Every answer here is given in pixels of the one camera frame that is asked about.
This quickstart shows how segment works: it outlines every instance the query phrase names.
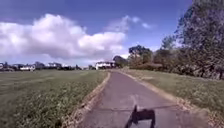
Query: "grass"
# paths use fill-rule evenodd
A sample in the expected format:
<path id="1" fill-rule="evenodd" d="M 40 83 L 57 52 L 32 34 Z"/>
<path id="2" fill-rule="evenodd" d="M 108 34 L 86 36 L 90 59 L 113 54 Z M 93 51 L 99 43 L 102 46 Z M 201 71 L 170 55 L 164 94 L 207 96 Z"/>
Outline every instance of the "grass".
<path id="1" fill-rule="evenodd" d="M 60 127 L 105 76 L 99 71 L 0 73 L 0 126 Z"/>
<path id="2" fill-rule="evenodd" d="M 145 70 L 124 70 L 192 104 L 218 113 L 224 119 L 224 81 Z"/>

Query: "house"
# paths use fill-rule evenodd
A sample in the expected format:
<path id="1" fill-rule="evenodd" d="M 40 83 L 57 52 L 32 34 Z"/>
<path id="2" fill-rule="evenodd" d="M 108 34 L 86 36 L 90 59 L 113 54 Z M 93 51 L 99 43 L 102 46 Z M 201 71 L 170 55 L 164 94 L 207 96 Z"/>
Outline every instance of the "house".
<path id="1" fill-rule="evenodd" d="M 0 70 L 4 68 L 4 64 L 0 63 Z"/>
<path id="2" fill-rule="evenodd" d="M 15 71 L 19 71 L 20 68 L 24 67 L 25 65 L 23 64 L 13 64 L 12 65 L 12 68 L 15 70 Z"/>
<path id="3" fill-rule="evenodd" d="M 60 63 L 48 63 L 47 65 L 48 69 L 60 69 L 62 67 L 62 65 Z"/>
<path id="4" fill-rule="evenodd" d="M 25 65 L 20 68 L 21 71 L 34 71 L 36 70 L 35 65 Z"/>
<path id="5" fill-rule="evenodd" d="M 96 63 L 96 70 L 99 69 L 111 69 L 115 67 L 114 62 L 109 62 L 109 61 L 101 61 Z"/>

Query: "sky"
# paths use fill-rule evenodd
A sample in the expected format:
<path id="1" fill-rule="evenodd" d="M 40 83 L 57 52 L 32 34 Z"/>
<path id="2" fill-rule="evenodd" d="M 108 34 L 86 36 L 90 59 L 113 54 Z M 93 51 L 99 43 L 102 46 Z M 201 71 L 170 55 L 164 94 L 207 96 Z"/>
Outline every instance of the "sky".
<path id="1" fill-rule="evenodd" d="M 0 0 L 0 62 L 86 66 L 157 50 L 191 0 Z"/>

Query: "white house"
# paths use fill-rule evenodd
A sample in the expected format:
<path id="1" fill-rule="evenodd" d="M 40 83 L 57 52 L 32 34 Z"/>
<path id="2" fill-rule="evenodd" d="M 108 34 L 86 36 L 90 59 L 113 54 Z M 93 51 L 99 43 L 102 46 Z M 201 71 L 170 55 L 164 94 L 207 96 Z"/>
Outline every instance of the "white house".
<path id="1" fill-rule="evenodd" d="M 96 70 L 99 69 L 110 69 L 113 68 L 115 66 L 114 62 L 108 62 L 108 61 L 101 61 L 101 62 L 97 62 L 96 63 Z"/>
<path id="2" fill-rule="evenodd" d="M 0 63 L 0 69 L 3 69 L 3 68 L 4 68 L 4 64 Z"/>

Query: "blue sky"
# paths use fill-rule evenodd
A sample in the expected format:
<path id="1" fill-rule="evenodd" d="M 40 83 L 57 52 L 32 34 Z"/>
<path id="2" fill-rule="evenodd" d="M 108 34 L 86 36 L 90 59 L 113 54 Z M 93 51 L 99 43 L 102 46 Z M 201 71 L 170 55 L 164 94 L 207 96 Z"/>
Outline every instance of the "blue sky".
<path id="1" fill-rule="evenodd" d="M 0 26 L 0 46 L 4 46 L 4 48 L 0 48 L 0 50 L 2 50 L 2 52 L 0 51 L 0 61 L 9 61 L 10 63 L 32 63 L 35 60 L 39 60 L 45 63 L 48 61 L 60 61 L 71 65 L 76 63 L 86 65 L 87 63 L 94 63 L 94 61 L 97 60 L 109 59 L 114 54 L 127 54 L 127 49 L 136 44 L 155 50 L 160 47 L 162 38 L 166 35 L 173 34 L 177 28 L 178 19 L 184 14 L 190 4 L 191 0 L 0 0 L 0 22 L 4 23 Z M 84 32 L 85 34 L 77 40 L 76 38 L 74 40 L 74 42 L 76 42 L 76 44 L 78 43 L 82 49 L 70 49 L 71 52 L 66 55 L 64 55 L 64 53 L 63 55 L 59 55 L 58 52 L 49 53 L 46 50 L 53 49 L 60 51 L 61 49 L 49 48 L 48 45 L 47 49 L 43 48 L 43 45 L 45 46 L 45 44 L 43 44 L 44 41 L 34 41 L 33 44 L 42 45 L 39 50 L 37 49 L 40 48 L 40 46 L 38 45 L 38 48 L 36 48 L 37 46 L 35 45 L 35 47 L 33 44 L 32 50 L 27 51 L 27 49 L 22 49 L 21 44 L 24 44 L 24 42 L 21 42 L 21 40 L 27 39 L 29 40 L 28 42 L 30 42 L 30 37 L 33 37 L 25 35 L 26 31 L 33 32 L 33 29 L 24 29 L 26 28 L 25 26 L 35 26 L 34 22 L 40 22 L 41 18 L 49 19 L 46 14 L 50 14 L 52 17 L 49 17 L 54 19 L 51 22 L 54 22 L 57 19 L 59 20 L 59 18 L 55 19 L 55 17 L 60 16 L 62 19 L 68 19 L 75 24 L 73 26 L 66 25 L 67 27 L 76 26 L 83 28 L 81 33 Z M 125 27 L 128 28 L 127 30 L 112 31 L 111 29 L 107 29 L 108 26 L 119 23 L 122 21 L 122 18 L 124 19 L 125 17 L 128 17 L 127 23 L 125 22 Z M 137 17 L 139 21 L 134 22 L 132 20 L 134 17 Z M 5 26 L 10 26 L 13 32 L 16 31 L 13 37 L 18 36 L 18 38 L 21 39 L 19 41 L 12 40 L 12 36 L 7 34 L 5 29 L 3 29 L 6 28 Z M 24 30 L 22 31 L 22 36 L 17 32 L 18 28 L 21 28 L 21 26 Z M 111 35 L 111 33 L 105 34 L 105 32 L 113 32 L 113 35 L 118 34 L 119 37 L 118 35 L 114 35 L 114 37 L 118 37 L 120 40 L 110 40 L 107 36 Z M 102 33 L 104 33 L 103 36 L 94 36 L 94 34 Z M 65 36 L 63 36 L 65 41 L 69 40 L 71 42 L 71 36 L 68 38 L 69 39 L 65 39 Z M 93 52 L 89 53 L 92 55 L 84 55 L 82 52 L 85 52 L 87 47 L 84 47 L 83 43 L 90 48 L 90 45 L 94 47 L 94 43 L 97 43 L 95 40 L 107 41 L 102 41 L 102 43 L 96 45 L 98 46 L 97 49 L 101 51 L 96 51 L 97 49 L 95 48 L 93 49 Z M 6 43 L 10 41 L 12 45 L 10 45 L 10 47 L 8 45 L 6 46 Z M 120 51 L 117 51 L 116 53 L 114 47 L 122 47 L 122 50 L 120 49 Z M 5 53 L 8 51 L 15 51 L 16 55 Z"/>

